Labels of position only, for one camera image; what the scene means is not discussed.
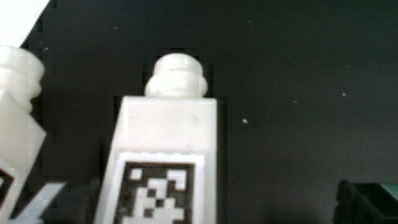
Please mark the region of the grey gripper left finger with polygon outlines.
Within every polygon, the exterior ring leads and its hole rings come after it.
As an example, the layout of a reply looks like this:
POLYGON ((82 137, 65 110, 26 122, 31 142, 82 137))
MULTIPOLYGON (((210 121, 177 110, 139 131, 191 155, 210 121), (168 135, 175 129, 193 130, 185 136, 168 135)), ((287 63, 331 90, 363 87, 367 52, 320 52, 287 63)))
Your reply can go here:
POLYGON ((98 182, 45 184, 17 216, 0 224, 95 224, 98 182))

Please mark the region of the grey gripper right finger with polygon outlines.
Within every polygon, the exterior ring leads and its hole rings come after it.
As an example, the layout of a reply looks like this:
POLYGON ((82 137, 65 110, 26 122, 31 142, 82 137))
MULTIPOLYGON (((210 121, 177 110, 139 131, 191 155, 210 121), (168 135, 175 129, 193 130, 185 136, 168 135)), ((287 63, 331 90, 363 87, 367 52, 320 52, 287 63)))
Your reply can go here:
POLYGON ((338 185, 336 224, 398 224, 398 184, 338 185))

